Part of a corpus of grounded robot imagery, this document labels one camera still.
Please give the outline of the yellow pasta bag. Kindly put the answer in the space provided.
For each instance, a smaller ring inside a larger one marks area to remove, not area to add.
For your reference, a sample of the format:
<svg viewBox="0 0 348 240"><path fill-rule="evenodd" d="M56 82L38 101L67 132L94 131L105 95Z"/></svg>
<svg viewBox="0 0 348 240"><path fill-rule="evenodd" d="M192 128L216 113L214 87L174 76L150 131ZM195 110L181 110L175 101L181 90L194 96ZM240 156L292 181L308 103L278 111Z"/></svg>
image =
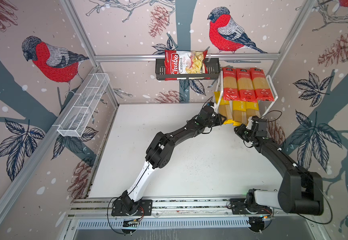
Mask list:
<svg viewBox="0 0 348 240"><path fill-rule="evenodd" d="M220 91L214 92L214 95L216 98L216 104L220 103L218 108L219 114L226 118L224 125L233 124L235 121L233 120L233 112L230 102L221 97Z"/></svg>
<svg viewBox="0 0 348 240"><path fill-rule="evenodd" d="M233 101L233 126L247 125L247 105L243 101Z"/></svg>
<svg viewBox="0 0 348 240"><path fill-rule="evenodd" d="M257 116L261 117L258 102L246 102L247 118Z"/></svg>

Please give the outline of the red spaghetti bag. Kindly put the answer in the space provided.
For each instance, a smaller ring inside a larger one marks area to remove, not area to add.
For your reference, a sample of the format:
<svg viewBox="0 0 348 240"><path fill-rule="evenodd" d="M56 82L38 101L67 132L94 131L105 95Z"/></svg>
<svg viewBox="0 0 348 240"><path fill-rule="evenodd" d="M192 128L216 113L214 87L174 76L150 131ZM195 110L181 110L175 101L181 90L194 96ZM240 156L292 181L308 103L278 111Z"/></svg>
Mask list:
<svg viewBox="0 0 348 240"><path fill-rule="evenodd" d="M250 68L250 74L257 101L274 102L274 96L271 92L264 71L258 68Z"/></svg>
<svg viewBox="0 0 348 240"><path fill-rule="evenodd" d="M245 69L236 69L236 75L240 100L256 103L257 99L250 72Z"/></svg>
<svg viewBox="0 0 348 240"><path fill-rule="evenodd" d="M223 68L223 99L225 101L240 100L235 69Z"/></svg>

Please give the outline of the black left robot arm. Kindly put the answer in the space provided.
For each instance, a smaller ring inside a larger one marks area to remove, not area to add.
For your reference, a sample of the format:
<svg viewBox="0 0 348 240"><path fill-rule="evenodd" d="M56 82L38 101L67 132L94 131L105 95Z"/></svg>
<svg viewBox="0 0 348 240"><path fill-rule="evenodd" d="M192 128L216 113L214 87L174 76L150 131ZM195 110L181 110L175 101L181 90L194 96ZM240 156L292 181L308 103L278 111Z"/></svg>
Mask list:
<svg viewBox="0 0 348 240"><path fill-rule="evenodd" d="M225 123L227 117L217 114L212 104L210 102L203 106L200 112L188 120L184 127L171 133L164 134L159 132L155 135L146 150L146 161L137 179L128 190L125 190L117 198L128 214L134 214L142 209L141 199L152 174L156 169L162 169L169 163L177 145L204 134L206 128L212 129Z"/></svg>

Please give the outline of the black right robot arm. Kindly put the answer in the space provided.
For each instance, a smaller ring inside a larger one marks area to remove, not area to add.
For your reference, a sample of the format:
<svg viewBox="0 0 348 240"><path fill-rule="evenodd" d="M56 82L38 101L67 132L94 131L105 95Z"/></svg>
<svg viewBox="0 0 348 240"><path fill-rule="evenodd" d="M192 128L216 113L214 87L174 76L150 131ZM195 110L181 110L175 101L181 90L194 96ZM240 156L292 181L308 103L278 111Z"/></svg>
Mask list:
<svg viewBox="0 0 348 240"><path fill-rule="evenodd" d="M244 142L266 157L282 176L278 191L251 189L246 196L246 205L267 206L285 213L320 216L324 211L322 177L299 166L282 151L274 139L267 136L267 121L255 116L251 128L242 124L234 132Z"/></svg>

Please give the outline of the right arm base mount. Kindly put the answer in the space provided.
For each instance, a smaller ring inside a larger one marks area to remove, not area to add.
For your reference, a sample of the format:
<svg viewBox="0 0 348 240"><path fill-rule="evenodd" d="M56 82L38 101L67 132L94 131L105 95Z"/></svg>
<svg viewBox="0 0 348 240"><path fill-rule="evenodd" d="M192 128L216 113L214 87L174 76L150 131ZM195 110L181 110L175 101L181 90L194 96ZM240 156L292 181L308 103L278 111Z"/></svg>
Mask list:
<svg viewBox="0 0 348 240"><path fill-rule="evenodd" d="M233 215L273 215L273 211L270 207L257 204L255 199L256 190L257 189L250 189L244 198L230 199L227 208L232 210Z"/></svg>

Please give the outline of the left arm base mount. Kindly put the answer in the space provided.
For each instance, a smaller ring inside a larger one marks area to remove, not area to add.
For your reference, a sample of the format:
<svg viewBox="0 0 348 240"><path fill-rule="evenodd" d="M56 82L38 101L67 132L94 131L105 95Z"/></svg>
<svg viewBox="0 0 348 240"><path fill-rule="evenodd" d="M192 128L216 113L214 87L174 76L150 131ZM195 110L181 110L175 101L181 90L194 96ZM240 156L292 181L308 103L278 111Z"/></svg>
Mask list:
<svg viewBox="0 0 348 240"><path fill-rule="evenodd" d="M112 217L150 216L152 214L153 201L142 199L135 202L130 198L128 192L124 191L120 197L111 203L111 208Z"/></svg>

